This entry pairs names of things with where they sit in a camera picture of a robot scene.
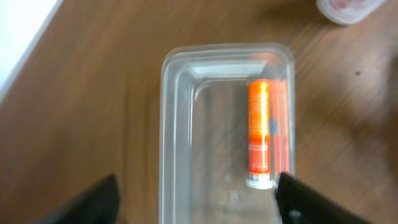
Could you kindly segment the white spray bottle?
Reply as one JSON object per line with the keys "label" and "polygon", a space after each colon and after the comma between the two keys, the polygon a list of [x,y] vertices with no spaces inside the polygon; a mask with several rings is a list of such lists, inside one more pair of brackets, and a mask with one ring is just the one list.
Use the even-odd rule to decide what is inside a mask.
{"label": "white spray bottle", "polygon": [[319,11],[332,22],[350,26],[383,5],[387,0],[317,0]]}

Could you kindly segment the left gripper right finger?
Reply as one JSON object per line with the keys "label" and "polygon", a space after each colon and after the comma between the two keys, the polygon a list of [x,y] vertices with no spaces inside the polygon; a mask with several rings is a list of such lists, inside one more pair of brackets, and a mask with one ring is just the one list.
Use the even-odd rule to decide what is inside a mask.
{"label": "left gripper right finger", "polygon": [[280,174],[275,199],[283,224],[368,224],[286,172]]}

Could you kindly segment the clear plastic container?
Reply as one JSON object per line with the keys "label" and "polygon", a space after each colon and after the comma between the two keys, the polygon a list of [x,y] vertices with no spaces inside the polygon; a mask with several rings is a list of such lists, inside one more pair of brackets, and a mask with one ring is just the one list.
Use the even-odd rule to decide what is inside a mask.
{"label": "clear plastic container", "polygon": [[[247,185],[248,87],[280,83],[271,127],[271,186]],[[280,223],[279,174],[295,173],[294,59],[280,44],[172,50],[162,66],[159,222]]]}

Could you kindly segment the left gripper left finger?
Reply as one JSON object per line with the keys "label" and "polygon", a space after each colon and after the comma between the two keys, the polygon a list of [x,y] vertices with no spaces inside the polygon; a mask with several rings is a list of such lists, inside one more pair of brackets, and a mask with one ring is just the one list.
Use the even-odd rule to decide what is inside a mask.
{"label": "left gripper left finger", "polygon": [[119,212],[118,181],[110,174],[35,224],[115,224]]}

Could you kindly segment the orange tablet tube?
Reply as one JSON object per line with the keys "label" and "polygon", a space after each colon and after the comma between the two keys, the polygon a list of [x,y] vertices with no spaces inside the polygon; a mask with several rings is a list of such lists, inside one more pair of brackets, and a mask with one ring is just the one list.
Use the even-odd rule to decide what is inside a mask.
{"label": "orange tablet tube", "polygon": [[270,81],[254,80],[248,86],[248,186],[272,188],[270,142]]}

